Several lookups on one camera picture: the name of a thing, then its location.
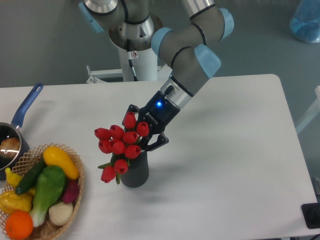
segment gray floor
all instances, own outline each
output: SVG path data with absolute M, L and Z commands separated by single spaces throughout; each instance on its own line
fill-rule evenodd
M 166 27 L 189 19 L 179 0 L 150 0 Z M 91 70 L 119 69 L 108 33 L 94 34 L 78 10 L 79 0 L 0 1 L 0 87 L 84 84 Z M 221 58 L 216 76 L 276 74 L 295 123 L 316 99 L 320 43 L 295 39 L 289 21 L 299 0 L 217 0 L 235 20 L 231 36 L 209 47 Z M 320 116 L 299 135 L 311 176 L 320 176 Z

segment dark gray vase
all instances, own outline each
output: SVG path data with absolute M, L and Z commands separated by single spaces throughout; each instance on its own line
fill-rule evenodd
M 129 188 L 142 186 L 149 177 L 147 152 L 143 151 L 135 159 L 130 160 L 128 171 L 121 175 L 121 182 Z

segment orange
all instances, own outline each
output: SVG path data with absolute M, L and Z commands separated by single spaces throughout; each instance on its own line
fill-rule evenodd
M 29 213 L 19 210 L 7 218 L 4 229 L 11 239 L 20 240 L 32 233 L 34 224 Z

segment yellow bell pepper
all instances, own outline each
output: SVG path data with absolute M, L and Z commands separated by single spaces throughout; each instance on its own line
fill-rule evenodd
M 15 194 L 15 191 L 5 191 L 0 194 L 0 209 L 8 215 L 21 210 L 29 213 L 32 207 L 32 196 L 30 194 Z
M 14 173 L 11 171 L 11 169 L 9 167 L 7 167 L 5 169 L 5 174 L 6 174 L 6 181 L 8 182 L 8 184 L 10 184 L 12 187 L 16 188 L 18 183 L 20 182 L 20 180 L 22 179 L 22 176 Z M 35 188 L 31 188 L 28 192 L 28 194 L 31 194 L 32 196 L 35 195 L 36 190 Z

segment wicker basket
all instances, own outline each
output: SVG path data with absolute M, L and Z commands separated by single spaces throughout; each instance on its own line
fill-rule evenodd
M 63 226 L 54 225 L 52 222 L 50 222 L 49 216 L 47 214 L 44 223 L 39 227 L 34 227 L 32 234 L 28 238 L 26 238 L 26 240 L 52 240 L 59 237 L 63 232 L 65 232 L 68 229 L 68 227 L 71 225 L 72 221 L 74 220 L 80 206 L 82 194 L 84 192 L 85 174 L 84 174 L 84 166 L 82 164 L 82 161 L 75 151 L 73 151 L 72 149 L 70 149 L 65 145 L 51 143 L 49 145 L 40 145 L 38 147 L 35 147 L 33 150 L 29 150 L 22 157 L 20 157 L 19 161 L 12 168 L 12 172 L 20 176 L 23 176 L 31 168 L 33 164 L 39 161 L 40 157 L 43 154 L 43 151 L 49 146 L 56 146 L 58 148 L 65 150 L 69 154 L 71 159 L 75 162 L 79 170 L 78 184 L 80 188 L 80 193 L 73 204 L 73 213 L 70 219 L 68 220 L 68 222 L 66 222 L 66 224 L 64 224 Z M 14 190 L 14 188 L 6 182 L 4 186 L 4 190 L 2 192 L 11 191 L 11 190 Z M 5 231 L 5 223 L 6 223 L 7 217 L 8 217 L 7 214 L 5 214 L 3 211 L 0 211 L 0 226 L 2 228 L 2 232 L 6 235 L 7 238 L 9 238 L 9 236 Z

